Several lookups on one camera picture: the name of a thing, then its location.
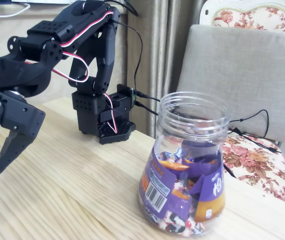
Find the barcode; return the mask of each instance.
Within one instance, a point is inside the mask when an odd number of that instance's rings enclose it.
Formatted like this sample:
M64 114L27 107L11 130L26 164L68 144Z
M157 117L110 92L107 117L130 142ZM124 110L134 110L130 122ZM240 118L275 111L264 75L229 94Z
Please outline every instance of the barcode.
M146 198L152 207L159 213L165 205L167 198L165 198L155 186L150 182L145 193Z

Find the black robotic arm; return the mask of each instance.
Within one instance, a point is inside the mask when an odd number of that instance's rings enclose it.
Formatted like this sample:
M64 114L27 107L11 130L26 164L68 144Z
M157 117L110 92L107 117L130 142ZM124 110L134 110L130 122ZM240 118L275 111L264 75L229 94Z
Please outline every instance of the black robotic arm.
M87 76L87 67L74 58L66 77L77 88L72 101L79 130L98 136L102 144L128 139L136 128L129 121L132 95L118 86L117 93L110 95L115 112L104 100L114 67L119 17L117 8L104 1L76 1L53 21L41 21L29 29L27 37L8 40L9 54L0 57L0 125L10 133L0 151L0 174L35 140L45 118L25 98L42 93L57 63L74 52L87 66L96 58L98 69L96 77ZM108 126L112 117L121 131L113 132Z

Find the curtain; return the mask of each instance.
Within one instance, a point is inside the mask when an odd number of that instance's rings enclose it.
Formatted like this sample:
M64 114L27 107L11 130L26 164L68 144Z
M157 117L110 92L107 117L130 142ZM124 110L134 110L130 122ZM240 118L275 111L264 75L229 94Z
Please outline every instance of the curtain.
M136 76L137 90L160 99L177 89L190 26L198 23L206 0L131 0L139 16L128 13L128 25L136 29L143 41L141 63ZM127 32L127 85L134 87L134 72L141 42L136 32ZM159 103L138 98L158 112ZM130 111L136 129L155 137L157 117L141 107Z

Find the plastic jar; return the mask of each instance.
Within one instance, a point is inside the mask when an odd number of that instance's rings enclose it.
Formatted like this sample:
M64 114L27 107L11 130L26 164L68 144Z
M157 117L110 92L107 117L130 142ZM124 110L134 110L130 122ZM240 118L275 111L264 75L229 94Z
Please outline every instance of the plastic jar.
M225 206L221 148L229 121L226 105L206 94L174 92L161 99L138 193L153 225L185 237L212 228Z

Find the floral cushion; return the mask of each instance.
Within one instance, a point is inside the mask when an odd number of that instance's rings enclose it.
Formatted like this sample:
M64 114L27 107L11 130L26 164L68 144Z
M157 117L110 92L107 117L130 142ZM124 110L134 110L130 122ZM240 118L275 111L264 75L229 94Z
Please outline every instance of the floral cushion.
M250 138L279 149L269 140ZM281 153L259 147L236 133L228 135L222 151L224 163L236 178L285 202L285 158Z
M251 11L241 12L233 8L224 8L214 15L212 25L285 32L285 10L278 7L262 6Z

